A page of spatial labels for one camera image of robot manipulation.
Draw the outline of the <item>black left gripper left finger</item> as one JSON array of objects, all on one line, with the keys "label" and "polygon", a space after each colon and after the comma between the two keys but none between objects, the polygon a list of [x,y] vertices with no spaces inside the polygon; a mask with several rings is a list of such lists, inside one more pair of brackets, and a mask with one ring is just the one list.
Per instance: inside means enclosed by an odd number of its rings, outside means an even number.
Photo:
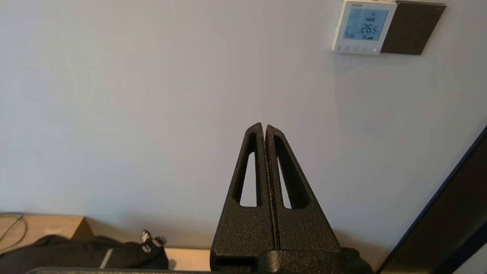
[{"label": "black left gripper left finger", "polygon": [[[211,267],[256,267],[260,254],[274,250],[277,238],[269,186],[263,126],[250,126],[242,140],[236,167],[210,249]],[[254,154],[257,205],[240,204],[248,158]]]}]

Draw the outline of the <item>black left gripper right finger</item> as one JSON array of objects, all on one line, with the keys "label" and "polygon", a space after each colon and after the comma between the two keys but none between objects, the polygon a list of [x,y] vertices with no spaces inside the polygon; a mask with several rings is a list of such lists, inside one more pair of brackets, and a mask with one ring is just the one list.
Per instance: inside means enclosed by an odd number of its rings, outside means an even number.
[{"label": "black left gripper right finger", "polygon": [[285,134],[266,127],[266,158],[279,250],[340,253],[339,242]]}]

